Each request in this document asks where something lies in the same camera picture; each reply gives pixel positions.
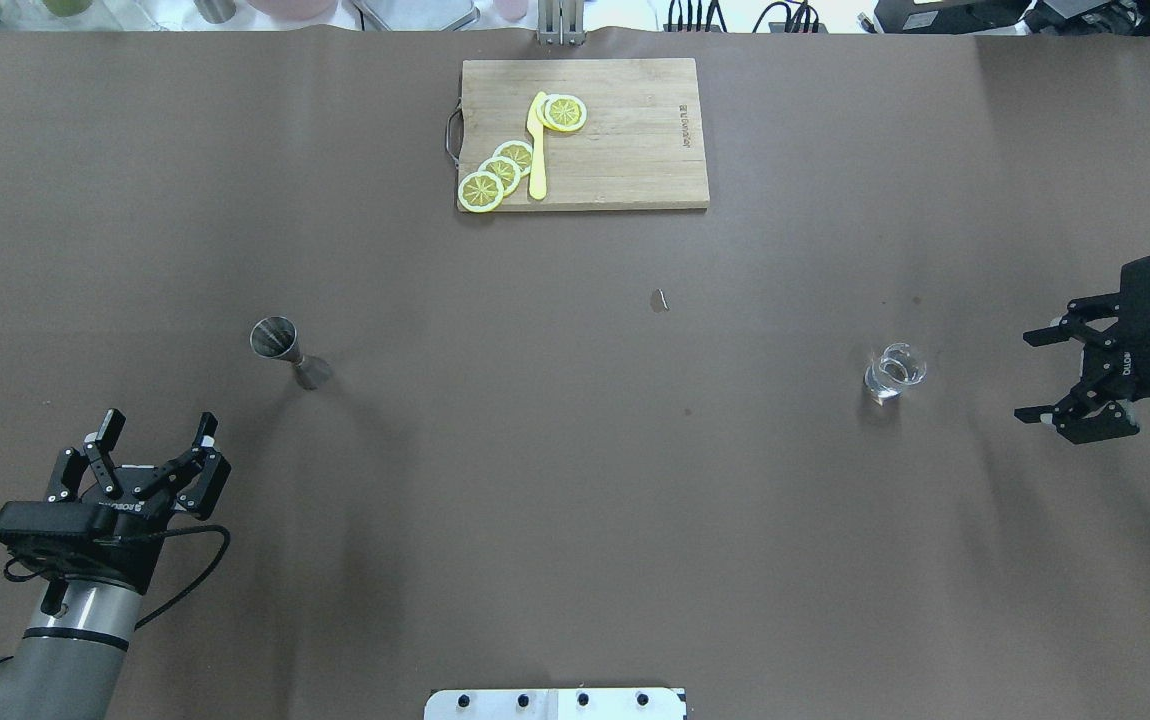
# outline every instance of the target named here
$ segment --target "clear glass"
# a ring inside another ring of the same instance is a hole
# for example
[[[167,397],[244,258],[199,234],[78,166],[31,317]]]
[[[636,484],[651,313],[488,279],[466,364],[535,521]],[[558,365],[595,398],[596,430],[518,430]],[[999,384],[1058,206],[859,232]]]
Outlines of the clear glass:
[[[906,342],[896,342],[864,370],[864,386],[877,404],[892,400],[926,380],[926,360]]]

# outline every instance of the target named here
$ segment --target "brown table surface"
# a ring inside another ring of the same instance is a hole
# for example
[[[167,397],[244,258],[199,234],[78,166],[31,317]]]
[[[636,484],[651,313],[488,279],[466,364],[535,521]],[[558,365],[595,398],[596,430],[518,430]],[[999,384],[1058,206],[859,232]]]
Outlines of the brown table surface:
[[[1150,401],[1011,416],[1078,374],[1020,334],[1150,252],[1150,40],[532,43],[0,36],[0,503],[109,406],[122,462],[210,409],[235,468],[110,717],[1150,717]],[[712,208],[457,213],[461,60],[544,56],[697,58]],[[268,314],[329,386],[251,354]],[[931,375],[877,411],[891,340]],[[0,577],[0,653],[40,589]]]

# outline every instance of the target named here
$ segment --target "cocktail jigger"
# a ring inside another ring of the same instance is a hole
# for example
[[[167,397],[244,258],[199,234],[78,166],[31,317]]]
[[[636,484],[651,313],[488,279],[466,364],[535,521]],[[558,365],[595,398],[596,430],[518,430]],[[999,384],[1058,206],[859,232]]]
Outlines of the cocktail jigger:
[[[319,389],[334,375],[325,360],[304,354],[296,323],[279,315],[264,317],[251,328],[251,350],[269,360],[286,360],[296,369],[296,383],[304,389]]]

